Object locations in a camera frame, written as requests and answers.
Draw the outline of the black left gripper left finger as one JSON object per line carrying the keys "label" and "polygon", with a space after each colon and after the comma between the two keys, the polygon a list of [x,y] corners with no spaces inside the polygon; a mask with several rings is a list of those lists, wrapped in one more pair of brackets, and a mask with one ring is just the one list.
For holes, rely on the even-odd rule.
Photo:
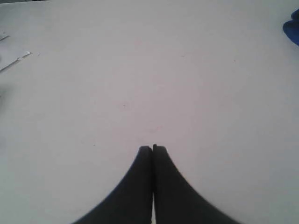
{"label": "black left gripper left finger", "polygon": [[139,148],[115,189],[76,224],[150,224],[152,217],[152,150]]}

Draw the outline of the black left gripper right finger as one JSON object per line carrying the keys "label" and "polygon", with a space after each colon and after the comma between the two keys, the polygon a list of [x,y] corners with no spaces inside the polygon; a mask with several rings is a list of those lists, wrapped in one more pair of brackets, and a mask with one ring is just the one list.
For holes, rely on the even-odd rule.
{"label": "black left gripper right finger", "polygon": [[157,224],[236,224],[180,174],[163,146],[153,145],[154,205]]}

